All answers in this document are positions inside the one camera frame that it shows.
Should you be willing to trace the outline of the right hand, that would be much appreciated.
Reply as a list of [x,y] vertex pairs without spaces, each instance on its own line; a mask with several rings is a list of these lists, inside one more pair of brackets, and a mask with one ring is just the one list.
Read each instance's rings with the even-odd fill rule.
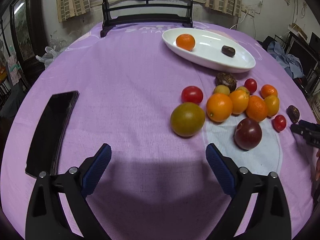
[[317,163],[316,163],[316,170],[315,170],[315,180],[318,181],[320,178],[320,150],[318,150],[316,157],[317,157]]

